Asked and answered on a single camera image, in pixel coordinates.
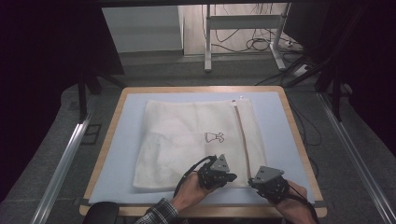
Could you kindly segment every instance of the wrist-mounted device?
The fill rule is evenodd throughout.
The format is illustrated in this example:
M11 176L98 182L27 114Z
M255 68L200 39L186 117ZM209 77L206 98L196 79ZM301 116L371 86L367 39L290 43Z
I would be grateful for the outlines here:
M228 167L224 154L221 154L219 157L208 156L194 164L190 170L181 177L175 189L174 197L177 195L180 186L187 176L189 176L199 164L207 160L209 160L209 162L205 163L197 172L201 188L221 188L224 187L227 182L233 182L236 179L235 174L229 174L230 168Z

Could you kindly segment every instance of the table leg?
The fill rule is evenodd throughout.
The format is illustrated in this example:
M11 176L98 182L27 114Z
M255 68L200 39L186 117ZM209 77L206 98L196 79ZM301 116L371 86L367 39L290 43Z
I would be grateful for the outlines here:
M205 48L205 71L212 71L212 46L210 43L210 5L206 5L206 48Z

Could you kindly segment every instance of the person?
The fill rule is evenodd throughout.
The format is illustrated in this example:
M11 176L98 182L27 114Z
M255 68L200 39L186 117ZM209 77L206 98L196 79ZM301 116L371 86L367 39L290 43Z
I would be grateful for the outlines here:
M289 181L291 186L290 194L306 198L306 189ZM193 207L203 200L208 194L215 189L201 188L198 183L198 174L191 173L181 185L177 195L172 200L162 198L158 203L154 204L147 213L139 218L135 224L142 223L171 223L177 218L178 214L189 207ZM302 203L293 199L285 199L276 204L276 210L288 221L294 224L314 224L309 209Z

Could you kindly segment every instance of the black panel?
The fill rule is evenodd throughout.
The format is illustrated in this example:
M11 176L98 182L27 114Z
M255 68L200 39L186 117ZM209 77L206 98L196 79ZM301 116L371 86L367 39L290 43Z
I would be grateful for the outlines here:
M123 74L99 7L0 4L0 199L35 154L78 74Z

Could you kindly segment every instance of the wall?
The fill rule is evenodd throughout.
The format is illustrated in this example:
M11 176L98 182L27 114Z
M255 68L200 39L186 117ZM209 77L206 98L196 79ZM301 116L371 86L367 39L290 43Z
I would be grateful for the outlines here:
M177 6L102 10L118 52L182 49Z

